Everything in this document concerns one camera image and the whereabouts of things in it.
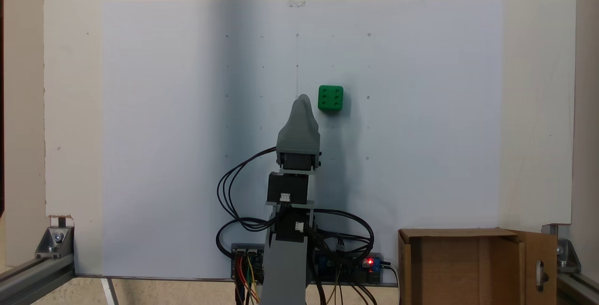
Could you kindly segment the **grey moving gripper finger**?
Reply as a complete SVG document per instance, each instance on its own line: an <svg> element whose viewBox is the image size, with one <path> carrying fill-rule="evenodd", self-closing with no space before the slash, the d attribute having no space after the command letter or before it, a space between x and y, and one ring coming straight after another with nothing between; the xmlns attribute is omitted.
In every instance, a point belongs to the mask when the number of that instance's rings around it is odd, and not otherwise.
<svg viewBox="0 0 599 305"><path fill-rule="evenodd" d="M294 100L289 119L278 133L276 152L319 154L320 140L310 98L301 94Z"/></svg>

